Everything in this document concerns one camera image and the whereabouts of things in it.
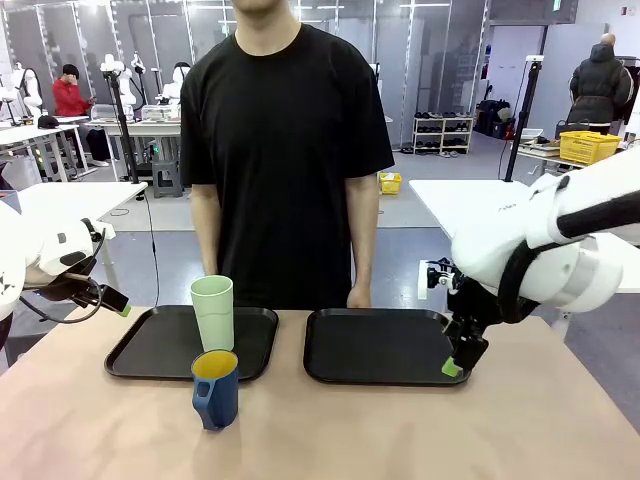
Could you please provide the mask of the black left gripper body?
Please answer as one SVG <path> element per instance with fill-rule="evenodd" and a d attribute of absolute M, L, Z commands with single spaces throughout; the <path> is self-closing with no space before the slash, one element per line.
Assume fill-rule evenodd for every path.
<path fill-rule="evenodd" d="M 45 272 L 28 273 L 25 291 L 35 291 L 50 301 L 71 300 L 78 294 L 92 295 L 100 299 L 99 286 L 86 271 L 67 271 L 57 276 Z"/>

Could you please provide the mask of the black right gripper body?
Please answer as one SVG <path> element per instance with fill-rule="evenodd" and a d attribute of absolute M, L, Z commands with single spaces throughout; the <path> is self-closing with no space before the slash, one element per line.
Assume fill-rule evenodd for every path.
<path fill-rule="evenodd" d="M 497 297 L 475 280 L 465 279 L 456 293 L 449 292 L 447 306 L 454 316 L 484 328 L 500 323 Z"/>

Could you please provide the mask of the person's left hand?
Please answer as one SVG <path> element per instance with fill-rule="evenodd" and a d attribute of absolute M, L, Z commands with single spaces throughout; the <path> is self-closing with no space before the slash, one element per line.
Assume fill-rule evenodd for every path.
<path fill-rule="evenodd" d="M 365 309 L 370 308 L 371 305 L 371 287 L 369 285 L 354 285 L 348 294 L 346 306 L 354 309 Z"/>

